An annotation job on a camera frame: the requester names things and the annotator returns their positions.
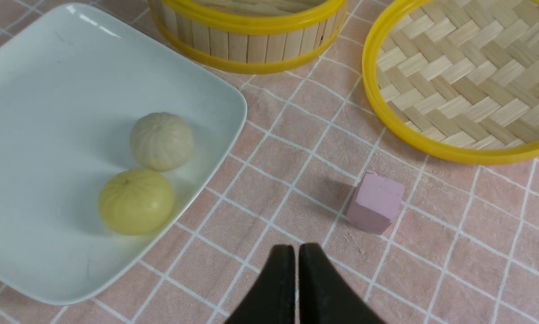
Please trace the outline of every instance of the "bamboo slat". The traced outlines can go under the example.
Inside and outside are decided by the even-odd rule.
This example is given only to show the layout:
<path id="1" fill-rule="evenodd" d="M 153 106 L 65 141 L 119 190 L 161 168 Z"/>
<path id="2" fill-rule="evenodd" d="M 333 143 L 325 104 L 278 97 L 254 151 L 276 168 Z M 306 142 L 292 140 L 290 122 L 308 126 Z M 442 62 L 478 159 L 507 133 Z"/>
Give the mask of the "bamboo slat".
<path id="1" fill-rule="evenodd" d="M 531 0 L 434 0 L 395 25 L 377 63 L 383 98 L 426 137 L 470 149 L 539 140 Z"/>

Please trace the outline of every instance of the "square plate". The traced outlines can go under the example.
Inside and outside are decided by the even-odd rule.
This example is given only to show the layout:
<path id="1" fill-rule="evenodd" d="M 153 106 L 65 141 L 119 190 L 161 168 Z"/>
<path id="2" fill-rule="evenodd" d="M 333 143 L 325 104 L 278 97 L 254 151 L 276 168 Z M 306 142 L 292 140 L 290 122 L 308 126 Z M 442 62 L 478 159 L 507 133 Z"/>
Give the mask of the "square plate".
<path id="1" fill-rule="evenodd" d="M 111 233 L 97 196 L 139 168 L 129 132 L 148 113 L 181 116 L 195 152 L 164 175 L 176 193 L 159 234 Z M 218 170 L 247 104 L 227 82 L 84 4 L 47 13 L 0 47 L 0 280 L 48 304 L 101 293 L 137 262 Z"/>

